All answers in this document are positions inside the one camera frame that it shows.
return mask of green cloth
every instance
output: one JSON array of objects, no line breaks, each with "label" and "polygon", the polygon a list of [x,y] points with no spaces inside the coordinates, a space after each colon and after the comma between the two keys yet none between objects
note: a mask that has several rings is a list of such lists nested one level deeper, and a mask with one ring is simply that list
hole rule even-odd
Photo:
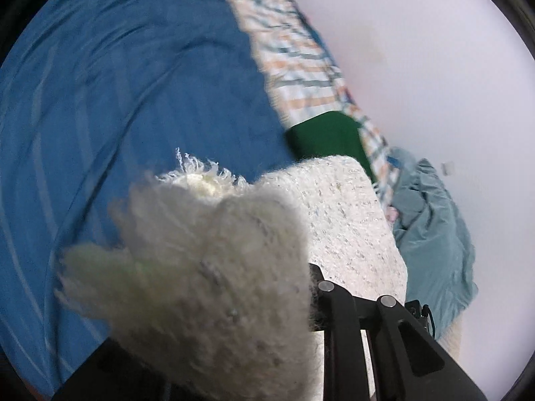
[{"label": "green cloth", "polygon": [[360,124],[341,112],[312,117],[286,131],[286,140],[298,160],[347,155],[356,159],[372,182],[376,181],[360,142]]}]

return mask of blue fabric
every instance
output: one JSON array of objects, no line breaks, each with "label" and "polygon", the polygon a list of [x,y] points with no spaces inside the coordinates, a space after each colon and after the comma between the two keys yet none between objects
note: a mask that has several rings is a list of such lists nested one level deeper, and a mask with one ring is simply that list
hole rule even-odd
[{"label": "blue fabric", "polygon": [[431,164],[425,159],[417,162],[400,148],[392,149],[391,157],[401,166],[392,206],[400,213],[394,237],[407,265],[406,300],[429,305],[439,338],[477,294],[474,247],[459,209]]},{"label": "blue fabric", "polygon": [[256,179],[292,162],[226,0],[49,0],[0,69],[0,343],[44,395],[106,337],[54,296],[65,246],[175,149]]}]

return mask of checkered cloth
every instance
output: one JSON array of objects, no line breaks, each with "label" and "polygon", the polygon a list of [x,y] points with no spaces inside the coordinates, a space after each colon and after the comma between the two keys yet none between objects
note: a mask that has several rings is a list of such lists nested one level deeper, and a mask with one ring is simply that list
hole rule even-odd
[{"label": "checkered cloth", "polygon": [[360,124],[359,136],[384,210],[399,171],[388,161],[390,148],[377,127],[352,101],[342,72],[293,0],[229,0],[251,52],[266,78],[271,105],[286,129],[330,111]]}]

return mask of white wall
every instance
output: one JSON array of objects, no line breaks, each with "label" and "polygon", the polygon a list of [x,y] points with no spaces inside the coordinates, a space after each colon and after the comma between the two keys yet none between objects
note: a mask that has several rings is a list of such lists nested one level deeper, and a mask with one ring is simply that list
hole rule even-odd
[{"label": "white wall", "polygon": [[296,0],[391,144],[454,161],[477,250],[461,365],[490,401],[535,349],[535,63],[490,0]]}]

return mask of fuzzy white fabric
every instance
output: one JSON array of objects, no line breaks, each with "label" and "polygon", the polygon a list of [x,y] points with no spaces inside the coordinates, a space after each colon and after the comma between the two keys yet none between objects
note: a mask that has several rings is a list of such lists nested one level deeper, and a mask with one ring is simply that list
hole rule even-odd
[{"label": "fuzzy white fabric", "polygon": [[68,250],[61,299],[213,399],[322,399],[308,261],[353,295],[405,297],[405,264],[352,158],[305,161],[254,185],[188,158],[111,212],[124,247]]}]

